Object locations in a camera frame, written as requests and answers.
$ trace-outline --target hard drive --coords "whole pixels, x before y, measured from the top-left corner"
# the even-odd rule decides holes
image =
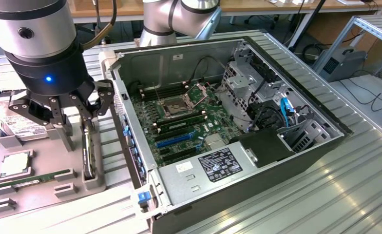
[[[14,135],[21,141],[46,138],[45,127],[9,110],[11,94],[13,91],[0,93],[0,130],[2,135]]]

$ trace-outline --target gray parts tray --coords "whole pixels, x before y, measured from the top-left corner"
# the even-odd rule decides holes
[[[79,198],[105,190],[106,185],[103,182],[103,168],[102,168],[102,155],[101,155],[101,140],[98,131],[91,135],[94,144],[94,158],[95,158],[95,178],[91,180],[83,179],[82,173],[82,144],[79,124],[73,123],[73,151],[65,150],[62,140],[39,139],[27,141],[19,147],[3,148],[0,144],[0,174],[3,156],[13,153],[30,152],[29,168],[31,169],[30,175],[17,177],[17,180],[25,180],[50,174],[58,171],[66,171],[58,175],[51,176],[53,180],[39,182],[37,184],[26,185],[19,188],[5,186],[0,188],[0,200],[13,201],[10,209],[0,209],[0,218],[17,213],[33,210],[35,208]]]

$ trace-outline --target blue pcie slot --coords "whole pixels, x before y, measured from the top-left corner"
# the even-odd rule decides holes
[[[179,136],[174,139],[170,139],[170,140],[166,140],[166,141],[162,141],[159,143],[157,143],[157,148],[162,148],[165,146],[169,146],[169,145],[173,145],[181,141],[185,141],[185,140],[189,140],[193,138],[193,134],[195,133],[197,130],[194,130],[191,133],[187,133],[186,135],[183,136]]]

